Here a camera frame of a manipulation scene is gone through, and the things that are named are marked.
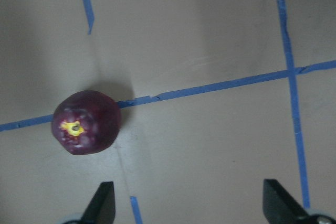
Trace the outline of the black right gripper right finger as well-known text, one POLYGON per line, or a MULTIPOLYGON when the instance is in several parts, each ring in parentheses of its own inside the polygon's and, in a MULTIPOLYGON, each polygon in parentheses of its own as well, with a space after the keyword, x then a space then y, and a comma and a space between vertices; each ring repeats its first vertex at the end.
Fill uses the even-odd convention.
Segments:
POLYGON ((264 179, 262 203, 270 224, 309 223, 309 214, 276 179, 264 179))

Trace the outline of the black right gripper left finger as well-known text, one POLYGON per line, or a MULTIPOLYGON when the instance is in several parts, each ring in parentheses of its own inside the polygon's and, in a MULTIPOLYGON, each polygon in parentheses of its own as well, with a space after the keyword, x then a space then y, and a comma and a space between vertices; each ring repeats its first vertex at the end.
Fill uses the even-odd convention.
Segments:
POLYGON ((84 211, 80 223, 113 224, 116 216, 115 203, 113 182, 102 182, 84 211))

